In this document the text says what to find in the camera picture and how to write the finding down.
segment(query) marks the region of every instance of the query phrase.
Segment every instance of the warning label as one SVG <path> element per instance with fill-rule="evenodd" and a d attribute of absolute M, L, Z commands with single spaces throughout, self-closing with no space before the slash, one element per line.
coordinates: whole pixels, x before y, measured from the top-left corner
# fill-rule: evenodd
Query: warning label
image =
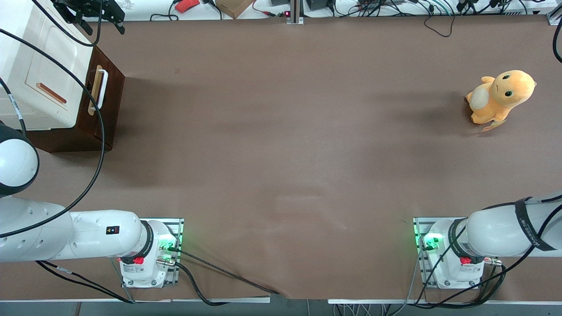
<path fill-rule="evenodd" d="M 127 273 L 141 273 L 144 272 L 144 268 L 136 267 L 134 265 L 123 265 L 123 271 Z"/>
<path fill-rule="evenodd" d="M 459 271 L 465 273 L 474 273 L 480 271 L 480 267 L 473 264 L 461 265 Z"/>

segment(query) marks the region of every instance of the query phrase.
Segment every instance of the orange plush toy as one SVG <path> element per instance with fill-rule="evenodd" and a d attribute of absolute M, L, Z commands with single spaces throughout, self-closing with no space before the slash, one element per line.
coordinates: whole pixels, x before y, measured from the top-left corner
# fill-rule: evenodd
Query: orange plush toy
<path fill-rule="evenodd" d="M 483 132 L 500 126 L 511 109 L 533 94 L 535 85 L 533 78 L 521 70 L 507 71 L 496 78 L 482 77 L 482 84 L 466 96 L 474 112 L 471 121 L 476 124 L 493 121 Z"/>

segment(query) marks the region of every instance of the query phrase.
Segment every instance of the sticker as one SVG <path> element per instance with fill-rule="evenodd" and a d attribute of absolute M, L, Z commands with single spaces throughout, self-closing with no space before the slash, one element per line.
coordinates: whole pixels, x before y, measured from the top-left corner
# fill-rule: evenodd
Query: sticker
<path fill-rule="evenodd" d="M 119 234 L 119 226 L 108 226 L 106 227 L 106 235 Z"/>
<path fill-rule="evenodd" d="M 480 267 L 477 265 L 473 265 L 473 264 L 465 264 L 465 265 L 461 265 L 459 268 L 460 272 L 465 272 L 465 273 L 474 273 L 474 272 L 478 272 L 480 271 Z"/>
<path fill-rule="evenodd" d="M 137 265 L 123 265 L 123 271 L 127 273 L 143 273 L 144 268 Z"/>

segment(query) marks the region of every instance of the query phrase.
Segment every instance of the black strap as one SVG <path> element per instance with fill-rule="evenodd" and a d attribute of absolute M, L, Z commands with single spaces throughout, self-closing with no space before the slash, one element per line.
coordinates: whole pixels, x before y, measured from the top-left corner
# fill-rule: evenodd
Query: black strap
<path fill-rule="evenodd" d="M 545 243 L 534 230 L 533 225 L 531 224 L 531 220 L 529 219 L 527 206 L 525 205 L 525 201 L 527 199 L 522 198 L 521 200 L 515 202 L 515 215 L 517 216 L 519 226 L 521 226 L 523 233 L 525 234 L 525 236 L 527 236 L 527 239 L 529 239 L 529 242 L 531 242 L 531 245 L 533 245 L 534 247 L 542 251 L 556 250 L 552 248 L 548 243 Z"/>
<path fill-rule="evenodd" d="M 146 228 L 146 242 L 144 243 L 144 247 L 136 255 L 130 257 L 121 257 L 121 261 L 124 264 L 133 264 L 133 259 L 138 257 L 146 257 L 146 255 L 148 255 L 148 252 L 152 248 L 152 243 L 154 242 L 154 233 L 152 233 L 152 227 L 145 220 L 141 220 L 140 223 L 143 224 L 143 226 Z"/>
<path fill-rule="evenodd" d="M 456 239 L 456 229 L 459 226 L 459 224 L 462 223 L 464 220 L 466 220 L 466 218 L 457 218 L 453 221 L 451 226 L 449 226 L 448 237 L 449 237 L 449 243 L 451 243 L 451 250 L 459 258 L 467 257 L 470 258 L 471 263 L 473 264 L 480 263 L 482 262 L 482 260 L 484 260 L 484 257 L 474 256 L 464 251 L 464 249 L 459 245 L 459 242 Z"/>

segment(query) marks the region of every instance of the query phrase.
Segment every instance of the green led light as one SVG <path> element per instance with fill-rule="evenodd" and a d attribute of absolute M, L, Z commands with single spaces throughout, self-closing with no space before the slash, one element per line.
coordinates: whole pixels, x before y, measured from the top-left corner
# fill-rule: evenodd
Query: green led light
<path fill-rule="evenodd" d="M 439 242 L 443 239 L 443 235 L 437 233 L 427 233 L 424 236 L 424 243 L 429 250 L 437 249 Z"/>

